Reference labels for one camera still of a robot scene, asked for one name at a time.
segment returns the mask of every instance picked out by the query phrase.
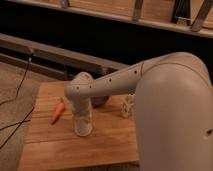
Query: dark background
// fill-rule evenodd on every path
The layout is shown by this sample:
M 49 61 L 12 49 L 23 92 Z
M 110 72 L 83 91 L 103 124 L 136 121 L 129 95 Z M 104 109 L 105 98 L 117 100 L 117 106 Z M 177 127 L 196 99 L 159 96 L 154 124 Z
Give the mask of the dark background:
M 190 52 L 213 75 L 213 39 L 4 0 L 0 32 L 130 65 L 171 52 Z

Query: wooden cutting board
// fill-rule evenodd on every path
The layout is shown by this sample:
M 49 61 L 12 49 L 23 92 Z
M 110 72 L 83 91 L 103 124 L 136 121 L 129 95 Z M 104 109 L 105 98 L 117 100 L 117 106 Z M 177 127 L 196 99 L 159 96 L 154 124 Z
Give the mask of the wooden cutting board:
M 88 137 L 73 132 L 71 104 L 65 99 L 67 82 L 43 83 L 29 124 L 19 170 L 55 170 L 138 161 L 134 116 L 120 114 L 124 95 L 112 96 L 93 110 L 93 131 Z M 66 110 L 51 125 L 60 97 Z

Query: carrot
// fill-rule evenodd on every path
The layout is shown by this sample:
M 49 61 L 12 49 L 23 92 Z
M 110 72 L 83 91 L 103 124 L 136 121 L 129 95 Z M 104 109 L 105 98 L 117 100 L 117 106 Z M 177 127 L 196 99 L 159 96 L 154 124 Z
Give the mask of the carrot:
M 65 110 L 64 100 L 63 98 L 60 98 L 60 103 L 57 104 L 56 109 L 52 115 L 52 122 L 51 122 L 52 125 L 59 120 L 64 110 Z

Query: cable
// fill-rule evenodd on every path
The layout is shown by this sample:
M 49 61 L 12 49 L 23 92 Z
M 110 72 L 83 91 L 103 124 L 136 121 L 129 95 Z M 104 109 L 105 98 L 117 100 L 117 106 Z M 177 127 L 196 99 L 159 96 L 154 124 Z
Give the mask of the cable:
M 16 131 L 19 129 L 19 127 L 25 122 L 25 120 L 33 112 L 33 110 L 34 110 L 34 106 L 30 110 L 30 112 L 27 113 L 27 115 L 24 117 L 24 119 L 19 123 L 19 125 L 14 129 L 14 131 L 9 135 L 9 137 L 7 137 L 7 139 L 4 141 L 4 143 L 0 146 L 0 151 L 7 144 L 7 142 L 10 140 L 10 138 L 12 138 L 12 136 L 16 133 Z
M 20 84 L 19 84 L 19 86 L 18 86 L 18 88 L 17 88 L 17 90 L 16 90 L 16 95 L 15 95 L 15 97 L 12 98 L 12 99 L 8 99 L 8 100 L 5 100 L 5 101 L 3 101 L 3 102 L 0 102 L 0 106 L 2 106 L 3 104 L 9 103 L 9 102 L 15 101 L 15 100 L 18 98 L 19 91 L 20 91 L 20 88 L 21 88 L 21 86 L 22 86 L 22 84 L 23 84 L 23 82 L 24 82 L 24 80 L 25 80 L 26 75 L 27 75 L 27 71 L 28 71 L 28 69 L 29 69 L 29 65 L 30 65 L 31 59 L 32 59 L 32 58 L 30 57 L 29 60 L 28 60 L 27 67 L 26 67 L 26 69 L 25 69 L 23 78 L 22 78 L 22 80 L 21 80 L 21 82 L 20 82 Z
M 26 66 L 26 69 L 25 69 L 23 78 L 22 78 L 22 80 L 21 80 L 21 82 L 20 82 L 20 84 L 19 84 L 19 86 L 18 86 L 18 88 L 17 88 L 15 97 L 12 98 L 12 99 L 5 100 L 5 101 L 1 102 L 1 103 L 0 103 L 0 106 L 3 105 L 3 104 L 9 103 L 9 102 L 15 101 L 15 100 L 18 98 L 20 88 L 21 88 L 21 86 L 22 86 L 22 84 L 23 84 L 23 82 L 24 82 L 24 80 L 25 80 L 25 77 L 26 77 L 26 75 L 27 75 L 27 71 L 28 71 L 28 69 L 29 69 L 29 65 L 30 65 L 30 62 L 31 62 L 31 59 L 32 59 L 31 56 L 29 57 L 29 60 L 28 60 L 28 63 L 27 63 L 27 66 Z M 6 129 L 6 128 L 9 128 L 9 127 L 18 125 L 18 126 L 14 129 L 14 131 L 7 137 L 7 139 L 4 141 L 4 143 L 0 146 L 0 151 L 1 151 L 1 149 L 7 144 L 7 142 L 12 138 L 12 136 L 16 133 L 16 131 L 20 128 L 20 126 L 21 126 L 24 122 L 30 121 L 30 120 L 26 120 L 26 119 L 27 119 L 27 117 L 33 112 L 33 110 L 34 110 L 34 106 L 33 106 L 33 108 L 30 110 L 30 112 L 27 113 L 27 115 L 24 117 L 24 119 L 23 119 L 21 122 L 14 123 L 14 124 L 5 126 L 5 127 L 3 127 L 3 128 L 0 129 L 0 131 L 2 131 L 2 130 L 4 130 L 4 129 Z
M 20 124 L 21 122 L 16 122 L 16 123 L 13 123 L 13 124 L 11 124 L 11 125 L 7 125 L 7 126 L 5 126 L 5 127 L 2 127 L 2 128 L 0 128 L 0 131 L 3 131 L 3 130 L 5 130 L 5 129 L 7 129 L 7 128 L 10 128 L 10 127 L 12 127 L 12 126 L 16 126 L 16 125 L 18 125 L 18 124 Z

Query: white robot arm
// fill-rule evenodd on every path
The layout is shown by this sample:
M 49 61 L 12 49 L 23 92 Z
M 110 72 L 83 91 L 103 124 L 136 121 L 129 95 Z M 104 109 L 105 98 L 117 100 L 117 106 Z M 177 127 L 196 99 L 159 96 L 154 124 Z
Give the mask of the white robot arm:
M 143 171 L 213 170 L 212 85 L 204 63 L 179 52 L 93 80 L 80 73 L 65 88 L 75 132 L 92 130 L 90 97 L 135 93 L 136 137 Z

